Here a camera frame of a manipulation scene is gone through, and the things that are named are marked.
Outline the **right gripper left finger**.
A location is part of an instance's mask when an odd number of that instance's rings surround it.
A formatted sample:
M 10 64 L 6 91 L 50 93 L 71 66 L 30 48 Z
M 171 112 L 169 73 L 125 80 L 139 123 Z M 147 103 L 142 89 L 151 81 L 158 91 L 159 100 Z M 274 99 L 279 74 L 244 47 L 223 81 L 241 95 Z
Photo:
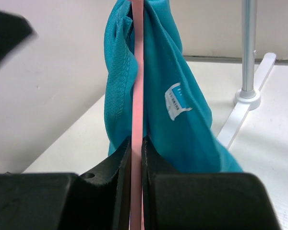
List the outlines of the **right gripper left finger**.
M 0 230 L 126 230 L 130 190 L 130 138 L 81 175 L 0 174 Z

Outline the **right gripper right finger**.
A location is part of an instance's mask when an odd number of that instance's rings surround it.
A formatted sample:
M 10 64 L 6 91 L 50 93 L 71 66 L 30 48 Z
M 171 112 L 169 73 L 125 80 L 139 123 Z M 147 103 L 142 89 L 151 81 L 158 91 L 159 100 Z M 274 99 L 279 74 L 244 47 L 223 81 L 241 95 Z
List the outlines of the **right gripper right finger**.
M 142 145 L 147 230 L 278 230 L 265 186 L 251 173 L 181 173 Z

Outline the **pink plastic hanger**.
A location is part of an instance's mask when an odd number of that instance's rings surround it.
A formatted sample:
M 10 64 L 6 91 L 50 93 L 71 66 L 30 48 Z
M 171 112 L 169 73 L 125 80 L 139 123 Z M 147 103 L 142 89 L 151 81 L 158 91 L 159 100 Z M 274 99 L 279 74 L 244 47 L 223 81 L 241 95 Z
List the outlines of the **pink plastic hanger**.
M 130 229 L 142 227 L 142 165 L 144 109 L 144 1 L 132 1 L 134 27 L 134 56 L 138 64 L 132 100 L 132 155 Z

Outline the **teal t shirt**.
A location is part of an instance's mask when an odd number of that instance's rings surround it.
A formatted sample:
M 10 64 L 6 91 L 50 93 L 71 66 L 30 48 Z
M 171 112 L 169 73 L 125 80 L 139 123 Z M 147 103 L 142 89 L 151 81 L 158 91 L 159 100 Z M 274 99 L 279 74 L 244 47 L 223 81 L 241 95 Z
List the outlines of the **teal t shirt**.
M 104 34 L 108 69 L 104 120 L 109 154 L 132 132 L 134 57 L 131 2 L 114 5 Z M 185 173 L 241 172 L 211 131 L 212 113 L 182 55 L 167 0 L 144 3 L 144 130 L 157 152 Z

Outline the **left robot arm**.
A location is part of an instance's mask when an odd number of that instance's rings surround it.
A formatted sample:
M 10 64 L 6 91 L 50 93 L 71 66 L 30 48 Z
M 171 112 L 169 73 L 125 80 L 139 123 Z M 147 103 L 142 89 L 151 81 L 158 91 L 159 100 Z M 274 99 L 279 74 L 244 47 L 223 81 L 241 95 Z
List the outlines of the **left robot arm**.
M 3 60 L 36 32 L 23 16 L 0 10 L 0 65 Z

